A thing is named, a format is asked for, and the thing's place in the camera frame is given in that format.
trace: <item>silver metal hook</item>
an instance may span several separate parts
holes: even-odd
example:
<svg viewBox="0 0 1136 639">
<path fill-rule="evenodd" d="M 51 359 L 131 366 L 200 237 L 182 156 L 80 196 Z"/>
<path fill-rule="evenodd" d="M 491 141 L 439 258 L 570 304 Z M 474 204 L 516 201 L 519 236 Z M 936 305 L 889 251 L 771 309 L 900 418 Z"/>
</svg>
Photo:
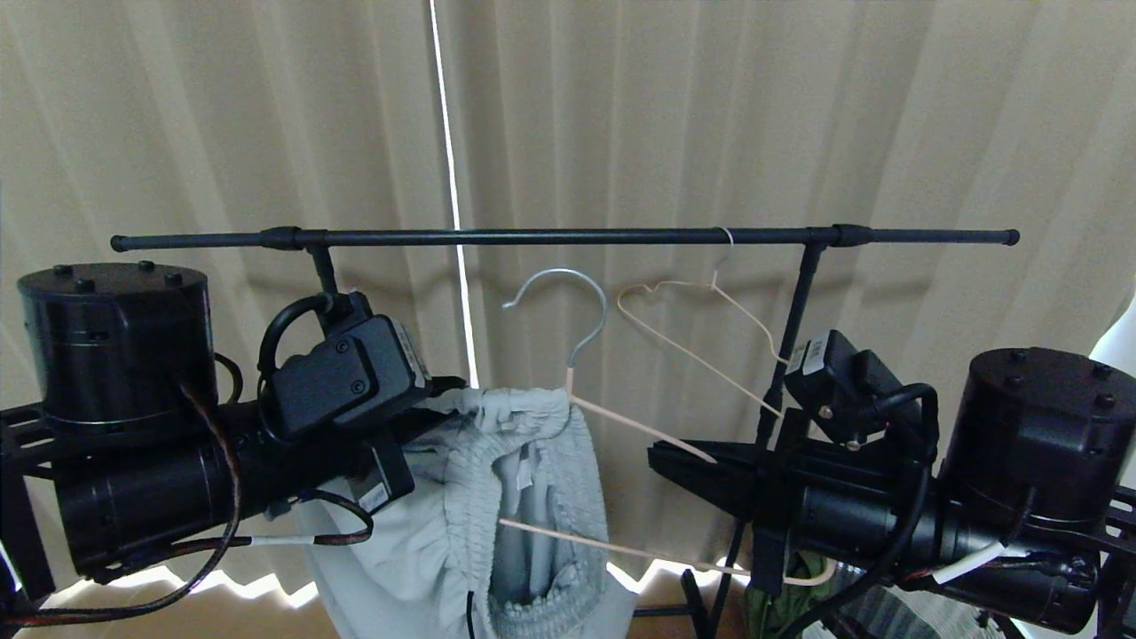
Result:
<svg viewBox="0 0 1136 639">
<path fill-rule="evenodd" d="M 726 249 L 726 255 L 721 256 L 718 264 L 713 265 L 713 279 L 710 281 L 711 287 L 718 285 L 718 271 L 721 268 L 721 265 L 726 264 L 726 260 L 734 255 L 734 234 L 730 233 L 729 229 L 726 229 L 725 226 L 715 226 L 715 229 L 721 229 L 721 231 L 726 233 L 726 236 L 729 238 L 729 248 Z"/>
<path fill-rule="evenodd" d="M 501 305 L 501 308 L 512 308 L 517 306 L 517 304 L 520 302 L 520 298 L 525 296 L 525 291 L 528 290 L 529 284 L 535 282 L 537 279 L 548 275 L 549 273 L 566 273 L 568 275 L 575 275 L 580 280 L 584 280 L 585 282 L 591 284 L 592 288 L 595 289 L 595 293 L 600 296 L 600 307 L 602 313 L 602 315 L 600 316 L 600 323 L 596 324 L 594 329 L 592 329 L 592 332 L 588 333 L 587 337 L 585 337 L 583 340 L 580 340 L 578 345 L 576 345 L 576 348 L 571 349 L 571 355 L 568 356 L 568 367 L 575 368 L 576 354 L 579 352 L 579 349 L 587 346 L 587 342 L 594 340 L 595 337 L 600 334 L 600 331 L 603 330 L 603 325 L 608 322 L 608 293 L 603 292 L 603 289 L 600 287 L 600 284 L 595 283 L 595 280 L 588 277 L 587 275 L 580 273 L 579 271 L 576 271 L 575 268 L 566 268 L 563 266 L 559 266 L 556 268 L 545 268 L 544 271 L 534 273 L 532 277 L 529 277 L 524 284 L 521 284 L 520 290 L 517 291 L 517 294 L 511 300 Z"/>
</svg>

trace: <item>green garment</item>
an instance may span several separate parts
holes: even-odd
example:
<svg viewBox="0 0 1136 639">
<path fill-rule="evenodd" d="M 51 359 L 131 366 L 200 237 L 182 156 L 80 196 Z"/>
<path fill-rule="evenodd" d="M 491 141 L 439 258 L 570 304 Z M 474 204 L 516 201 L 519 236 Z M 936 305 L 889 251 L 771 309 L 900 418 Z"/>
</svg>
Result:
<svg viewBox="0 0 1136 639">
<path fill-rule="evenodd" d="M 799 551 L 794 555 L 790 576 L 817 576 L 825 572 L 825 558 L 815 553 Z M 832 581 L 820 586 L 784 586 L 782 596 L 770 601 L 769 597 L 750 587 L 745 589 L 745 625 L 751 639 L 775 639 L 793 620 L 828 598 Z"/>
</svg>

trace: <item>beige curtain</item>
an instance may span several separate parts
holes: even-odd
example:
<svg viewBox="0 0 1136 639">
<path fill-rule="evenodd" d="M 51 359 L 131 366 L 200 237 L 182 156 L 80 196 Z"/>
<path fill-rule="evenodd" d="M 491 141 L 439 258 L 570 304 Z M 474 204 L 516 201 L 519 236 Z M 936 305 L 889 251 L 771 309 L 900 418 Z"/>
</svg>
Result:
<svg viewBox="0 0 1136 639">
<path fill-rule="evenodd" d="M 5 2 L 0 51 L 2 406 L 39 398 L 16 292 L 25 273 L 122 259 L 199 268 L 216 348 L 247 377 L 268 320 L 318 290 L 304 254 L 117 255 L 115 233 L 451 224 L 425 2 Z M 333 255 L 341 285 L 407 323 L 434 372 L 466 373 L 452 248 Z M 282 351 L 318 334 L 303 320 Z M 53 492 L 30 484 L 65 587 Z M 269 529 L 291 523 L 242 525 Z M 174 570 L 189 576 L 201 561 Z M 239 583 L 275 572 L 289 592 L 310 580 L 287 548 L 234 551 L 222 567 Z"/>
<path fill-rule="evenodd" d="M 951 433 L 984 349 L 1085 352 L 1136 272 L 1136 6 L 1126 2 L 442 2 L 467 226 L 1021 230 L 1018 247 L 832 249 L 802 338 L 838 327 L 939 389 Z M 800 248 L 737 248 L 720 283 L 780 338 Z M 721 248 L 469 250 L 486 385 L 562 384 L 612 298 L 709 281 Z M 696 292 L 629 307 L 759 395 L 772 357 L 744 315 Z M 686 438 L 752 441 L 757 405 L 613 313 L 578 393 Z M 730 526 L 654 475 L 650 441 L 590 423 L 616 542 L 691 559 Z M 642 563 L 616 559 L 632 571 Z"/>
</svg>

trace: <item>black garment rack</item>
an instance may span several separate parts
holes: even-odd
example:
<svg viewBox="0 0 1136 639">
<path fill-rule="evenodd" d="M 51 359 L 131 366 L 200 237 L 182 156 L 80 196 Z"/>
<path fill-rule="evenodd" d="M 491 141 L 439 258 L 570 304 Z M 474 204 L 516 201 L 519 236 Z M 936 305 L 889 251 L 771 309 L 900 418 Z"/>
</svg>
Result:
<svg viewBox="0 0 1136 639">
<path fill-rule="evenodd" d="M 1004 244 L 1018 243 L 1016 230 L 970 231 L 930 229 L 871 229 L 858 224 L 834 224 L 797 229 L 724 227 L 709 229 L 477 229 L 477 230 L 374 230 L 329 231 L 277 226 L 258 233 L 199 233 L 181 235 L 115 235 L 116 251 L 177 248 L 264 247 L 278 250 L 306 250 L 316 265 L 320 285 L 337 292 L 331 247 L 414 247 L 414 246 L 561 246 L 561 244 L 801 244 L 804 252 L 797 269 L 796 285 L 785 321 L 778 362 L 765 401 L 780 409 L 784 396 L 785 362 L 793 354 L 804 316 L 812 280 L 820 256 L 828 248 L 850 248 L 872 243 Z M 766 407 L 758 418 L 755 442 L 769 446 L 777 416 Z M 726 554 L 726 565 L 737 559 L 745 532 L 744 520 L 735 520 L 734 534 Z M 682 575 L 685 606 L 641 608 L 635 616 L 690 615 L 696 639 L 713 639 L 729 592 L 730 575 L 718 583 L 713 606 L 708 612 L 691 571 Z"/>
</svg>

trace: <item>brown floor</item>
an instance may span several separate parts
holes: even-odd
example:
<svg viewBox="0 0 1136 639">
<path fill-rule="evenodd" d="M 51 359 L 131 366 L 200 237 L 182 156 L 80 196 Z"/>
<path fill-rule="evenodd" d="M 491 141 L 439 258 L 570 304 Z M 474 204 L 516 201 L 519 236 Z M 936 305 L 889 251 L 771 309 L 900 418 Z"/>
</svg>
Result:
<svg viewBox="0 0 1136 639">
<path fill-rule="evenodd" d="M 154 583 L 133 590 L 91 587 L 70 606 L 122 606 L 156 599 L 172 590 Z M 741 639 L 741 589 L 734 588 L 718 632 L 721 639 Z M 713 587 L 703 589 L 703 598 L 713 597 Z M 662 573 L 640 598 L 640 606 L 680 605 L 684 603 L 678 579 Z M 224 588 L 199 592 L 158 613 L 111 624 L 25 630 L 19 639 L 337 639 L 331 620 L 316 599 L 300 608 L 284 605 L 282 596 L 268 594 L 256 599 L 240 599 Z M 688 617 L 638 617 L 632 623 L 628 639 L 687 639 L 693 637 Z"/>
</svg>

